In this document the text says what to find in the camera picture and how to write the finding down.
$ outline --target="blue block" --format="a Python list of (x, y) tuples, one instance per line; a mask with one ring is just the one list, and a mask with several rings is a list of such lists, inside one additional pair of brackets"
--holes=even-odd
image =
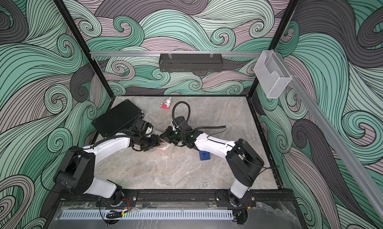
[(209, 160), (210, 159), (210, 153), (206, 152), (206, 151), (199, 151), (199, 158), (201, 161)]

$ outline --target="black metal frame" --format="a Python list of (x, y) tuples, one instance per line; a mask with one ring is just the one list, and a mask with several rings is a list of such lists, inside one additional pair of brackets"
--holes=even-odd
[(65, 6), (64, 2), (62, 0), (53, 0), (56, 7), (61, 13), (61, 16), (64, 18), (65, 22), (67, 23), (70, 31), (73, 33), (74, 38), (76, 39), (77, 43), (79, 44), (81, 50), (84, 52), (85, 56), (87, 57), (89, 64), (92, 66), (94, 72), (97, 74), (98, 78), (100, 79), (102, 85), (104, 86), (105, 90), (107, 91), (110, 98), (114, 97), (114, 93), (112, 91), (112, 88), (110, 88), (106, 78), (104, 77), (104, 74), (102, 73), (102, 70), (100, 69), (100, 66), (98, 65), (97, 61), (92, 59), (92, 56), (90, 56), (90, 50), (88, 48), (87, 43), (81, 36), (81, 33), (79, 29), (76, 27), (76, 24), (74, 23), (74, 20), (72, 16), (70, 15), (67, 7)]
[[(147, 208), (156, 205), (156, 203), (208, 203), (211, 206), (227, 207), (229, 210), (236, 212), (243, 207), (233, 207), (227, 198), (228, 189), (123, 189), (123, 193), (130, 200), (129, 206)], [(266, 203), (270, 206), (272, 202), (273, 208), (283, 210), (281, 202), (291, 202), (295, 209), (299, 223), (303, 229), (307, 229), (303, 214), (296, 201), (295, 195), (291, 189), (261, 189), (261, 190), (249, 190), (245, 194), (245, 198), (251, 199), (245, 200), (244, 207), (254, 206), (257, 202)], [(53, 210), (56, 211), (60, 207), (60, 203), (79, 203), (79, 202), (91, 202), (97, 207), (105, 207), (106, 209), (123, 209), (127, 207), (127, 203), (123, 202), (118, 207), (110, 207), (110, 204), (105, 201), (100, 201), (99, 197), (90, 194), (82, 194), (74, 196), (73, 194), (63, 191), (58, 196)], [(46, 225), (49, 225), (53, 219), (47, 218)]]
[(277, 168), (278, 165), (275, 163), (274, 156), (271, 153), (270, 147), (268, 146), (267, 138), (265, 137), (265, 134), (264, 134), (264, 132), (262, 130), (261, 123), (258, 120), (258, 117), (256, 115), (256, 111), (254, 109), (254, 105), (251, 102), (251, 98), (247, 97), (246, 99), (247, 99), (247, 103), (249, 104), (251, 115), (253, 116), (254, 122), (256, 123), (258, 134), (259, 134), (259, 137), (261, 138), (262, 145), (263, 145), (263, 147), (265, 149), (265, 153), (266, 153), (267, 159), (268, 159), (268, 161), (270, 163), (270, 166), (273, 167), (272, 171), (273, 171), (273, 175), (274, 175), (274, 179), (275, 179), (276, 185), (278, 186), (279, 189), (282, 189), (282, 188), (284, 188), (284, 186), (283, 186), (283, 181), (282, 181), (281, 175), (279, 174), (279, 171), (278, 171), (278, 168)]
[[(100, 66), (98, 65), (97, 61), (94, 60), (91, 55), (90, 55), (90, 50), (85, 42), (85, 40), (82, 38), (81, 33), (79, 29), (76, 27), (75, 22), (73, 18), (71, 17), (68, 9), (66, 8), (64, 2), (62, 0), (53, 0), (60, 11), (61, 15), (63, 16), (64, 20), (66, 21), (69, 29), (72, 31), (75, 39), (79, 43), (80, 48), (83, 50), (85, 56), (87, 57), (90, 65), (92, 66), (93, 70), (97, 74), (98, 78), (100, 79), (101, 83), (103, 84), (104, 88), (108, 92), (108, 95), (111, 97), (110, 104), (108, 106), (109, 110), (117, 97), (117, 95), (114, 95), (112, 92), (112, 89), (110, 88), (107, 80), (105, 79), (102, 70)], [(283, 35), (285, 28), (287, 27), (290, 18), (294, 12), (294, 9), (297, 5), (299, 0), (290, 0), (287, 8), (285, 9), (285, 13), (282, 17), (281, 23), (277, 28), (277, 31), (275, 33), (275, 36), (270, 44), (269, 50), (275, 49), (281, 36)], [(262, 145), (265, 149), (266, 155), (268, 157), (268, 160), (270, 162), (270, 165), (272, 167), (275, 167), (275, 160), (273, 158), (273, 155), (271, 154), (271, 150), (268, 146), (267, 139), (264, 135), (264, 132), (261, 128), (260, 122), (258, 120), (258, 117), (256, 115), (254, 106), (251, 102), (251, 97), (254, 95), (256, 87), (258, 86), (258, 79), (256, 78), (248, 92), (247, 95), (171, 95), (171, 97), (177, 97), (177, 96), (193, 96), (193, 97), (206, 97), (206, 96), (245, 96), (247, 99), (247, 102), (249, 104), (249, 108), (251, 111), (251, 114), (253, 116), (253, 119), (256, 123), (256, 127), (259, 133), (259, 136), (261, 138)], [(153, 94), (142, 94), (142, 95), (119, 95), (119, 96), (170, 96), (170, 95), (153, 95)], [(97, 138), (97, 134), (93, 138), (92, 142), (95, 142)], [(277, 169), (273, 169), (273, 174), (275, 181), (277, 183), (277, 186), (279, 189), (267, 189), (267, 190), (250, 190), (249, 193), (251, 196), (255, 198), (255, 201), (263, 202), (263, 201), (272, 201), (272, 200), (279, 200), (279, 201), (291, 201), (296, 209), (296, 213), (299, 219), (299, 222), (301, 223), (302, 228), (306, 229), (307, 225), (304, 221), (304, 217), (299, 210), (298, 203), (296, 201), (296, 198), (294, 196), (294, 193), (292, 190), (289, 189), (282, 189), (283, 188), (283, 182), (281, 180), (280, 174)], [(131, 201), (133, 201), (133, 197), (135, 196), (137, 200), (134, 201), (135, 204), (137, 203), (147, 203), (149, 201), (153, 202), (159, 202), (159, 201), (165, 201), (165, 202), (180, 202), (180, 201), (204, 201), (204, 202), (212, 202), (212, 203), (218, 203), (221, 206), (224, 206), (222, 204), (224, 202), (217, 201), (216, 198), (218, 197), (218, 193), (222, 193), (222, 191), (227, 191), (227, 190), (222, 190), (222, 189), (212, 189), (212, 190), (182, 190), (182, 189), (176, 189), (176, 190), (157, 190), (157, 189), (147, 189), (147, 190), (126, 190), (124, 191), (127, 194), (127, 197), (130, 198)], [(74, 196), (68, 192), (62, 192), (60, 193), (59, 199), (56, 201), (54, 210), (56, 210), (63, 200), (65, 201), (79, 201), (79, 200), (93, 200), (96, 201), (98, 200), (97, 197), (84, 194), (81, 196)], [(52, 220), (51, 218), (47, 218), (47, 222), (45, 224), (45, 227), (49, 225), (49, 222)]]

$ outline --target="ventilation slot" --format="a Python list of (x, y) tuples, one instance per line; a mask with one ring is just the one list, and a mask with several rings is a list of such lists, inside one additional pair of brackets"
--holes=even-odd
[[(101, 211), (105, 218), (110, 210)], [(64, 210), (60, 220), (102, 219), (97, 210)], [(123, 220), (233, 220), (231, 210), (151, 210), (144, 209), (126, 213)]]

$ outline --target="transparent acrylic holder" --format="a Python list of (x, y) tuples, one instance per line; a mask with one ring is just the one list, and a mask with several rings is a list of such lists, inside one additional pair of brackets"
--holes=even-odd
[(272, 50), (261, 53), (254, 72), (267, 98), (278, 98), (291, 80), (285, 60)]

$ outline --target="metal rail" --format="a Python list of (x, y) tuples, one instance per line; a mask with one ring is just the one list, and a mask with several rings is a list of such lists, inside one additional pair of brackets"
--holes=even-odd
[(161, 54), (222, 54), (222, 57), (258, 58), (262, 52), (246, 51), (90, 51), (92, 57), (160, 57)]

